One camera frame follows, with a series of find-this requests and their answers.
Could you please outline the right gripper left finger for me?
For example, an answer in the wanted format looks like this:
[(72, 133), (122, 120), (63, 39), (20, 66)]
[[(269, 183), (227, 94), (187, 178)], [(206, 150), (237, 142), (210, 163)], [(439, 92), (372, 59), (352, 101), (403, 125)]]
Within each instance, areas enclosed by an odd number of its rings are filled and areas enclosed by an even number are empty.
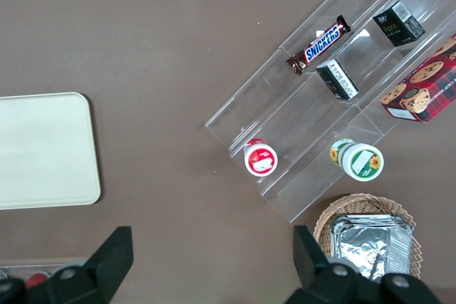
[(119, 226), (82, 266), (67, 266), (26, 291), (27, 303), (110, 303), (133, 264), (129, 226)]

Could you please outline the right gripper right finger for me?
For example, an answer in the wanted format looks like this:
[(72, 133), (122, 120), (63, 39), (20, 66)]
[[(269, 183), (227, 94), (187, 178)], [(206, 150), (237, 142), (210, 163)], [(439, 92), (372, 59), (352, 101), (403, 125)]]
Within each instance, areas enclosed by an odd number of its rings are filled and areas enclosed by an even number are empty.
[(330, 263), (307, 226), (295, 226), (293, 261), (301, 287), (287, 303), (354, 303), (357, 275), (340, 263)]

